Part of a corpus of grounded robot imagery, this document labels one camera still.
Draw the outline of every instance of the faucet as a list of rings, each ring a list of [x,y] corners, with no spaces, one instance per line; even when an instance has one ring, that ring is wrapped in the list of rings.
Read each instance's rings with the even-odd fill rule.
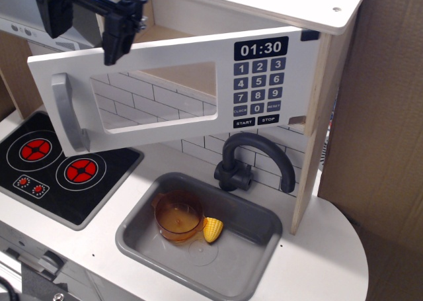
[[[223,159],[214,171],[214,178],[219,180],[219,186],[224,191],[234,191],[238,188],[247,191],[250,188],[253,174],[251,165],[244,165],[235,159],[235,149],[239,146],[255,147],[271,157],[282,174],[280,188],[282,192],[290,193],[295,188],[295,172],[289,157],[274,142],[269,139],[241,132],[230,136],[223,145]]]

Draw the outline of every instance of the cardboard box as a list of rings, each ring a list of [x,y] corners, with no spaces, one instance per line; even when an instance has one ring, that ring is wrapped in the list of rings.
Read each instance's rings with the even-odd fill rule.
[[[356,227],[368,301],[423,300],[423,0],[364,0],[319,196]]]

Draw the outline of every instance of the stovetop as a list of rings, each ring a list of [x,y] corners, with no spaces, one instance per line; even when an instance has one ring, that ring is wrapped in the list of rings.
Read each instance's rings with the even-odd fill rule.
[[[128,148],[66,157],[48,115],[36,112],[0,142],[0,189],[81,230],[142,159]]]

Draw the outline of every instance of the gray sink basin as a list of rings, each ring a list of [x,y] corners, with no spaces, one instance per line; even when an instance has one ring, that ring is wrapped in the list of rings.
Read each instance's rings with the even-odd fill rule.
[[[194,193],[204,214],[224,223],[220,237],[207,243],[202,232],[183,243],[159,233],[151,201],[174,190]],[[160,176],[116,233],[119,250],[212,300],[248,300],[282,235],[271,211],[182,173]]]

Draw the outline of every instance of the toy corn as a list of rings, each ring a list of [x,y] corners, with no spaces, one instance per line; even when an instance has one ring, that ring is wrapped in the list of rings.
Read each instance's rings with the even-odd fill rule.
[[[212,243],[219,237],[220,233],[222,232],[223,222],[215,218],[206,217],[204,218],[204,224],[204,239],[208,243]]]

